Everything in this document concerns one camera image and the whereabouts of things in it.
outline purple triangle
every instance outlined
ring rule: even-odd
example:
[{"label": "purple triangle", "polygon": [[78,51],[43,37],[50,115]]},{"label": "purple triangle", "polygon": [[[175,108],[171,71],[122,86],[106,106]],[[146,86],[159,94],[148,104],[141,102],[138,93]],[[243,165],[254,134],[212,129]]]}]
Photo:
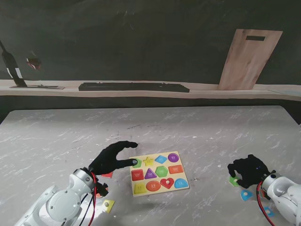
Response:
[{"label": "purple triangle", "polygon": [[151,178],[156,178],[156,177],[157,177],[157,175],[149,168],[146,171],[144,179],[151,179]]}]

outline yellow puzzle piece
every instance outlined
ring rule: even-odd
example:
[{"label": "yellow puzzle piece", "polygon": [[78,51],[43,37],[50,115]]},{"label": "yellow puzzle piece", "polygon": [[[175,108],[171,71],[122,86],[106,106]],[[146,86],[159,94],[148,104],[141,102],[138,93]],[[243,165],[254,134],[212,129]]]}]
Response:
[{"label": "yellow puzzle piece", "polygon": [[102,205],[103,210],[106,211],[107,213],[110,213],[114,203],[115,203],[114,200],[107,200],[107,199],[104,200]]},{"label": "yellow puzzle piece", "polygon": [[145,163],[145,166],[152,166],[154,164],[154,159],[147,157],[143,162]]},{"label": "yellow puzzle piece", "polygon": [[142,194],[142,193],[146,193],[144,183],[135,184],[134,194]]}]

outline black object on shelf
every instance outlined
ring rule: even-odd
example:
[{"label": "black object on shelf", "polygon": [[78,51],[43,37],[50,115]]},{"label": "black object on shelf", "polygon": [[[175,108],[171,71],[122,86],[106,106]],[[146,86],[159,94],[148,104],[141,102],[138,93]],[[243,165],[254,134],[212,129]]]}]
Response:
[{"label": "black object on shelf", "polygon": [[24,79],[21,76],[19,67],[17,65],[17,62],[16,62],[14,56],[11,53],[6,51],[6,49],[3,46],[1,41],[0,41],[0,46],[3,50],[2,58],[4,60],[4,63],[6,65],[9,75],[13,78],[17,87],[27,87]]},{"label": "black object on shelf", "polygon": [[16,86],[12,86],[10,88],[34,88],[34,89],[64,89],[63,86],[43,86],[43,85],[27,85],[24,81],[20,69],[18,67],[18,64],[14,58],[14,56],[7,52],[4,45],[0,41],[0,47],[2,48],[2,58],[6,65],[7,71],[9,75],[14,80]]},{"label": "black object on shelf", "polygon": [[189,89],[181,84],[166,84],[166,83],[84,82],[79,86],[79,91],[130,91],[130,90],[189,93]]}]

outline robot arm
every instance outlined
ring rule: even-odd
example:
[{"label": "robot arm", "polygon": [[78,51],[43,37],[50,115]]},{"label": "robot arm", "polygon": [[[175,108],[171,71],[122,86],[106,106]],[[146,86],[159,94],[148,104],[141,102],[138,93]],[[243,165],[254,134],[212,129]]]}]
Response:
[{"label": "robot arm", "polygon": [[82,169],[77,169],[69,177],[69,185],[64,190],[57,186],[48,188],[30,207],[15,226],[47,226],[39,217],[42,206],[46,205],[49,216],[64,226],[72,226],[81,213],[80,199],[83,194],[94,189],[93,178]]},{"label": "robot arm", "polygon": [[116,156],[125,147],[137,146],[135,142],[119,141],[103,149],[90,164],[89,169],[77,169],[70,174],[66,189],[59,190],[57,186],[51,186],[43,192],[15,226],[47,226],[39,216],[43,205],[46,205],[47,213],[53,220],[62,222],[64,226],[72,226],[82,211],[80,199],[83,194],[91,193],[95,186],[101,196],[106,196],[108,193],[106,186],[98,182],[94,184],[91,172],[101,175],[115,169],[136,165],[138,163],[136,159],[117,160]]},{"label": "robot arm", "polygon": [[242,179],[237,183],[244,188],[263,181],[262,189],[280,214],[290,223],[301,226],[301,185],[275,171],[269,172],[267,166],[252,154],[248,158],[235,160],[228,165],[228,170],[232,177],[235,177],[235,171],[241,174]]},{"label": "robot arm", "polygon": [[301,185],[273,173],[263,181],[262,189],[287,221],[301,226]]}]

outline purple circle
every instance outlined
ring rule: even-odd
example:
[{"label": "purple circle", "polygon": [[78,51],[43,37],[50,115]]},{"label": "purple circle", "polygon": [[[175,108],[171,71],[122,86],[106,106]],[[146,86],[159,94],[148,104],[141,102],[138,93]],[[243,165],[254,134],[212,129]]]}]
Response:
[{"label": "purple circle", "polygon": [[179,161],[179,156],[175,153],[171,153],[168,155],[168,160],[171,162],[177,162]]}]

